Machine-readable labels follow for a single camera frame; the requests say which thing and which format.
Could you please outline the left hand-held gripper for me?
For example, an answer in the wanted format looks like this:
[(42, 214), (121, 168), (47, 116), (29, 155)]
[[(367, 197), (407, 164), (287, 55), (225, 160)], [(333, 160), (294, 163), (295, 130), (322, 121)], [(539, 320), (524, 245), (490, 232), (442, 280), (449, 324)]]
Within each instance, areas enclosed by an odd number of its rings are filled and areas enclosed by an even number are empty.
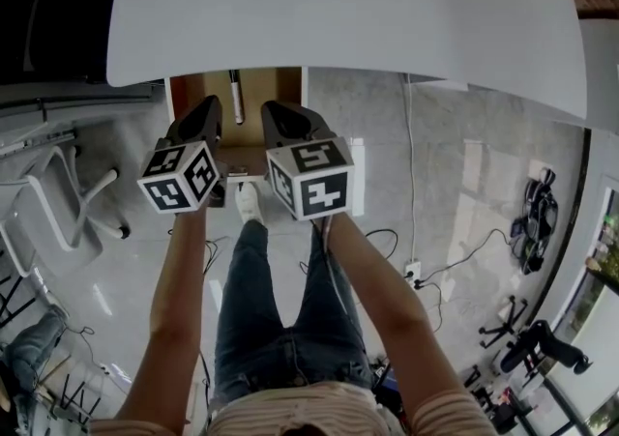
[(159, 214), (220, 207), (225, 197), (221, 141), (221, 103), (212, 95), (174, 120), (143, 163), (137, 184)]

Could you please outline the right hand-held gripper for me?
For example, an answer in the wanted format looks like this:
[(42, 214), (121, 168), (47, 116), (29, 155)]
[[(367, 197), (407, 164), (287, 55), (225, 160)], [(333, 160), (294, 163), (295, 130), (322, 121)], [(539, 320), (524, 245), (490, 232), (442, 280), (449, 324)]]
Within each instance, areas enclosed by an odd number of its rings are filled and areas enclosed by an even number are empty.
[(311, 220), (349, 211), (355, 167), (345, 139), (297, 104), (268, 101), (261, 115), (269, 180), (290, 214)]

